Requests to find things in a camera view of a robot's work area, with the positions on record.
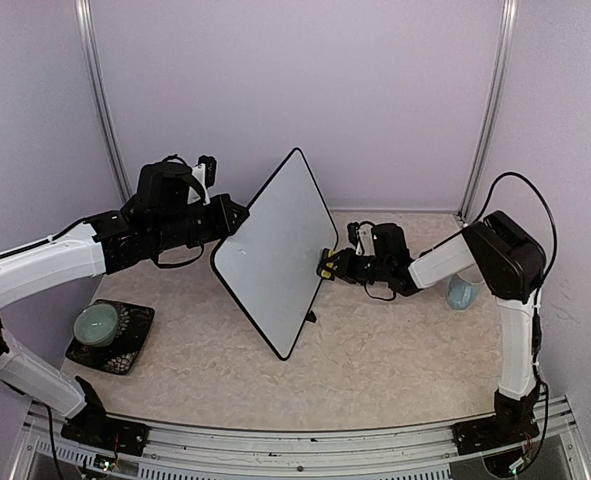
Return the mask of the yellow black whiteboard eraser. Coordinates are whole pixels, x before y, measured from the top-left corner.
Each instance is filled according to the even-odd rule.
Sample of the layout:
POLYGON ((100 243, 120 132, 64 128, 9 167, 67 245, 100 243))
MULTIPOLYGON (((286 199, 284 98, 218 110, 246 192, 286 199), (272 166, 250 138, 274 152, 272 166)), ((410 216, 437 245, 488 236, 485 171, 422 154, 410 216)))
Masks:
POLYGON ((335 264, 335 263, 330 263, 330 262, 328 262, 328 263, 321 263, 321 262, 320 262, 320 260, 319 260, 317 267, 318 267, 319 265, 322 265, 322 264, 335 264))

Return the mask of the white whiteboard black frame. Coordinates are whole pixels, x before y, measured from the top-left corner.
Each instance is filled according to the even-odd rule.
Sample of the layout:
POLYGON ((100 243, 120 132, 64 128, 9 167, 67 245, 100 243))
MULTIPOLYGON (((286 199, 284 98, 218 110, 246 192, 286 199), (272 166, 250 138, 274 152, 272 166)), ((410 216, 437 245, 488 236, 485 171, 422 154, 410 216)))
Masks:
POLYGON ((249 217, 211 253, 211 268, 276 357, 290 358, 339 243, 330 209, 295 147, 248 205, 249 217))

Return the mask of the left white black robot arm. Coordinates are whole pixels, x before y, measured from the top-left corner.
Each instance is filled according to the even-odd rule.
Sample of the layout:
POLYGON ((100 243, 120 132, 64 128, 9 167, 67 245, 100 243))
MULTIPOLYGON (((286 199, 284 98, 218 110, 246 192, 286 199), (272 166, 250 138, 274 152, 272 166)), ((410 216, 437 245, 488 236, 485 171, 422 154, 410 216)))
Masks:
MULTIPOLYGON (((77 280, 111 275, 177 247, 203 248, 234 235, 249 217, 228 194, 210 194, 216 160, 194 166, 169 156, 141 168, 136 192, 118 210, 74 221, 62 231, 0 252, 0 311, 77 280)), ((113 454, 141 455, 149 429, 106 412, 93 386, 45 361, 0 318, 0 381, 64 419, 61 434, 113 454)))

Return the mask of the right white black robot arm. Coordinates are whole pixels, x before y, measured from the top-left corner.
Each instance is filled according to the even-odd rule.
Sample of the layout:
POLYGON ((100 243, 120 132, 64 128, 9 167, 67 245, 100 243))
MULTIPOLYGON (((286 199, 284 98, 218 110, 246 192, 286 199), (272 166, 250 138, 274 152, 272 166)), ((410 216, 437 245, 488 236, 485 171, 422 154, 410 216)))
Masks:
POLYGON ((353 222, 347 230, 349 247, 323 250, 319 277, 362 287, 383 283, 393 296, 410 297, 468 273, 480 277, 497 301, 502 367, 494 412, 453 425, 458 453, 469 455, 538 437, 538 293, 546 266, 539 243, 502 211, 463 227, 417 258, 410 254, 403 229, 394 223, 353 222))

